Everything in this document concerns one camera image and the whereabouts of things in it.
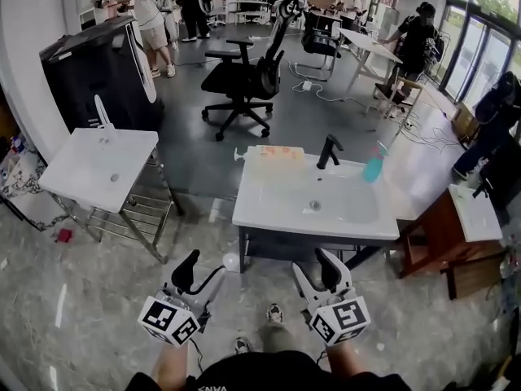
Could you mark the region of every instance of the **sink basin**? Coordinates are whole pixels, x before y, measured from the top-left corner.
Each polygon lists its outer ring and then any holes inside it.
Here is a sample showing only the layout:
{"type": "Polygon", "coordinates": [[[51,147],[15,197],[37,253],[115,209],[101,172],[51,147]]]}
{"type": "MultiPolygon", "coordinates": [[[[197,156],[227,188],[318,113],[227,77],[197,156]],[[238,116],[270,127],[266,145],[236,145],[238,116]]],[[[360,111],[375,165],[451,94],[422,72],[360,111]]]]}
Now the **sink basin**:
{"type": "Polygon", "coordinates": [[[246,160],[233,222],[239,226],[357,239],[399,236],[385,182],[369,184],[365,164],[340,161],[318,169],[318,156],[300,163],[246,160]]]}

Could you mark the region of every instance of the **tree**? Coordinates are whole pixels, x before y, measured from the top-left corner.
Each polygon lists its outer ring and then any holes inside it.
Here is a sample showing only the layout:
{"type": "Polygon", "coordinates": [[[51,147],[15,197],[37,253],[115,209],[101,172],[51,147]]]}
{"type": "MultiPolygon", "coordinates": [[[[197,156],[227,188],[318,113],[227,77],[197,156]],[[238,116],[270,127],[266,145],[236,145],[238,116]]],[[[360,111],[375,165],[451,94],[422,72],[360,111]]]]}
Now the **tree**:
{"type": "Polygon", "coordinates": [[[475,2],[511,22],[517,23],[518,21],[518,11],[510,5],[508,0],[475,0],[475,2]]]}

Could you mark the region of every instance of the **office chair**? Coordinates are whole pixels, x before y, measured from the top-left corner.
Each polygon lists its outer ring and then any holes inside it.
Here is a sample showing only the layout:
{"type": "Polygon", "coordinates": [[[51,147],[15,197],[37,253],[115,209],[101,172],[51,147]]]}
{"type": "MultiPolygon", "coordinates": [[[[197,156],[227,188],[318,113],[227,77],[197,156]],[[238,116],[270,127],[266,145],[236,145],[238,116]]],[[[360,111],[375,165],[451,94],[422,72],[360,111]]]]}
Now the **office chair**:
{"type": "Polygon", "coordinates": [[[273,103],[254,102],[253,98],[270,100],[278,93],[280,83],[279,64],[284,51],[277,54],[278,48],[284,38],[287,26],[302,12],[302,3],[299,0],[280,0],[277,3],[277,20],[271,32],[268,50],[256,65],[250,64],[247,47],[253,45],[249,39],[228,39],[228,43],[239,45],[240,53],[233,51],[207,51],[210,58],[221,58],[218,64],[201,84],[201,89],[211,93],[226,94],[232,100],[231,103],[214,104],[206,106],[203,110],[203,120],[208,120],[209,110],[232,110],[225,123],[216,133],[215,138],[221,141],[224,132],[235,118],[242,114],[251,117],[259,125],[262,125],[262,137],[269,136],[269,125],[262,120],[253,108],[266,108],[266,113],[271,114],[273,103]],[[233,59],[242,59],[242,63],[232,62],[233,59]]]}
{"type": "Polygon", "coordinates": [[[332,37],[330,30],[315,28],[315,25],[317,25],[318,22],[317,16],[313,13],[305,12],[304,17],[306,23],[304,36],[302,37],[302,47],[304,48],[304,51],[308,52],[309,54],[324,55],[324,62],[320,67],[316,67],[314,65],[295,63],[295,73],[303,78],[312,78],[314,80],[327,81],[331,78],[331,75],[333,74],[336,59],[340,58],[341,56],[339,51],[342,45],[343,35],[340,34],[339,37],[332,37]],[[328,56],[332,57],[332,61],[329,67],[325,68],[328,56]],[[306,75],[302,72],[299,72],[299,67],[317,69],[320,73],[319,75],[306,75]]]}

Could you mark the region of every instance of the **gray floor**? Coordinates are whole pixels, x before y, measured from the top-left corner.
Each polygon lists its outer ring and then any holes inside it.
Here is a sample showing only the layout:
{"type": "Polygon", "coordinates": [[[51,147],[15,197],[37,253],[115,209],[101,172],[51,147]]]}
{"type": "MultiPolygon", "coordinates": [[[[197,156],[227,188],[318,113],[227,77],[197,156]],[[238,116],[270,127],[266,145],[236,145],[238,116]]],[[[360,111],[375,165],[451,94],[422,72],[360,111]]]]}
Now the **gray floor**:
{"type": "MultiPolygon", "coordinates": [[[[212,31],[212,38],[207,41],[180,43],[179,50],[175,52],[175,62],[185,64],[206,60],[204,52],[208,49],[236,49],[237,46],[225,42],[225,37],[266,37],[269,33],[268,26],[221,27],[212,31]]],[[[267,41],[256,41],[250,50],[250,57],[262,56],[267,41]]],[[[179,66],[174,78],[161,77],[155,80],[158,94],[166,106],[166,117],[160,131],[160,152],[171,187],[198,195],[233,198],[237,195],[242,171],[242,162],[234,161],[235,149],[242,153],[250,145],[272,144],[302,147],[306,153],[319,155],[326,136],[332,133],[345,148],[339,154],[340,158],[367,162],[376,140],[387,138],[396,131],[394,123],[386,121],[379,125],[374,111],[369,116],[363,116],[365,109],[354,101],[328,103],[319,99],[315,96],[316,86],[308,93],[298,94],[292,91],[291,88],[302,82],[302,79],[290,73],[288,63],[319,65],[322,57],[305,53],[300,44],[300,35],[292,29],[288,29],[282,49],[285,50],[285,55],[281,63],[281,88],[273,99],[274,114],[269,121],[269,138],[260,138],[260,126],[249,118],[240,117],[226,132],[225,140],[216,142],[214,135],[217,127],[204,123],[201,120],[201,111],[205,105],[228,100],[223,94],[208,93],[200,89],[201,82],[216,62],[179,66]],[[378,132],[371,131],[375,127],[378,127],[378,132]]],[[[370,62],[381,64],[378,59],[370,59],[370,62]]],[[[323,83],[324,91],[321,95],[328,99],[342,96],[355,67],[353,56],[343,53],[342,59],[335,66],[333,77],[323,83]]],[[[353,87],[351,96],[367,104],[373,101],[370,97],[373,88],[374,81],[362,78],[353,87]]],[[[229,112],[210,114],[213,121],[222,123],[229,112]]],[[[419,116],[420,127],[428,122],[423,136],[432,137],[433,126],[451,133],[449,122],[440,111],[423,106],[419,116]]],[[[422,149],[421,145],[413,144],[403,136],[399,137],[396,145],[400,146],[395,148],[396,158],[392,161],[407,164],[408,167],[405,173],[407,181],[399,184],[400,190],[407,193],[409,186],[428,186],[428,195],[423,192],[418,198],[422,197],[427,203],[432,202],[447,187],[450,166],[462,151],[448,147],[441,155],[435,148],[422,149]],[[425,166],[419,172],[419,168],[425,164],[431,164],[436,171],[433,173],[435,178],[431,178],[432,181],[427,185],[418,181],[420,175],[425,179],[425,171],[428,175],[425,166]]]]}
{"type": "MultiPolygon", "coordinates": [[[[169,220],[160,251],[171,258],[202,251],[198,281],[237,251],[232,201],[209,217],[213,198],[183,196],[188,214],[169,220]]],[[[95,244],[71,225],[70,244],[56,244],[0,207],[0,354],[30,390],[50,390],[56,370],[59,391],[124,389],[136,371],[150,372],[160,346],[136,323],[142,303],[159,286],[160,266],[139,244],[104,236],[95,244]],[[63,318],[56,327],[60,292],[67,285],[63,318]]],[[[371,371],[397,372],[414,390],[442,390],[451,380],[467,383],[484,362],[505,355],[507,322],[498,318],[499,288],[449,301],[444,276],[396,278],[397,253],[379,255],[356,268],[353,281],[366,299],[372,324],[352,344],[371,371]]],[[[300,315],[304,302],[287,261],[253,259],[246,274],[227,273],[207,331],[196,338],[203,365],[232,352],[247,336],[260,348],[257,329],[273,301],[302,350],[316,358],[320,340],[300,315]]],[[[327,369],[326,361],[321,365],[327,369]]],[[[190,371],[195,353],[190,352],[190,371]]]]}

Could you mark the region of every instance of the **person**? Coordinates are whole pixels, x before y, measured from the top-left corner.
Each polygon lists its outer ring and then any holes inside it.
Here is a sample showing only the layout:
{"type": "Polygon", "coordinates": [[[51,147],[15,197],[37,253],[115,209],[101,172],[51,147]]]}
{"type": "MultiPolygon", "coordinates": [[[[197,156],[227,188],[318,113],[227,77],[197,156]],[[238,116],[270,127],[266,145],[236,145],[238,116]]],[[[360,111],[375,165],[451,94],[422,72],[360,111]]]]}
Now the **person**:
{"type": "MultiPolygon", "coordinates": [[[[506,72],[475,107],[475,117],[480,123],[479,133],[475,143],[463,152],[453,166],[458,177],[467,180],[480,159],[491,156],[508,141],[510,129],[519,123],[521,117],[520,104],[519,80],[511,71],[506,72]]],[[[514,139],[519,141],[520,135],[521,125],[518,125],[514,139]]]]}
{"type": "MultiPolygon", "coordinates": [[[[434,27],[434,16],[436,9],[429,2],[423,2],[416,9],[418,15],[407,17],[397,31],[389,39],[379,41],[383,45],[397,41],[401,35],[407,33],[404,45],[401,47],[398,57],[403,64],[396,65],[392,70],[386,85],[377,85],[387,96],[392,93],[392,87],[396,82],[396,75],[409,81],[416,82],[427,66],[426,44],[427,39],[436,39],[436,28],[434,27]]],[[[412,89],[406,85],[401,88],[399,97],[407,99],[412,89]]]]}
{"type": "Polygon", "coordinates": [[[361,12],[361,0],[344,0],[342,10],[346,12],[346,15],[342,16],[342,27],[353,29],[357,13],[361,12]]]}
{"type": "Polygon", "coordinates": [[[199,39],[207,39],[210,37],[210,28],[208,27],[206,15],[201,10],[199,0],[177,0],[181,6],[182,18],[185,20],[188,37],[181,42],[197,41],[197,28],[199,28],[199,39]]]}
{"type": "Polygon", "coordinates": [[[327,348],[331,373],[323,371],[307,354],[299,350],[293,335],[284,325],[282,309],[272,304],[267,311],[267,324],[260,329],[263,352],[254,352],[247,339],[239,337],[235,355],[208,367],[199,378],[186,378],[187,345],[174,348],[165,345],[152,371],[154,380],[136,374],[127,391],[162,389],[174,391],[225,390],[340,390],[391,389],[410,391],[396,374],[378,377],[368,372],[345,341],[327,348]]]}
{"type": "MultiPolygon", "coordinates": [[[[132,0],[113,0],[109,6],[131,2],[132,0]]],[[[155,4],[155,0],[134,0],[134,9],[139,30],[143,39],[143,48],[147,53],[148,63],[150,64],[152,76],[159,77],[161,72],[157,67],[157,54],[166,63],[167,77],[173,77],[176,73],[168,49],[168,41],[164,30],[164,19],[160,10],[155,4]]]]}

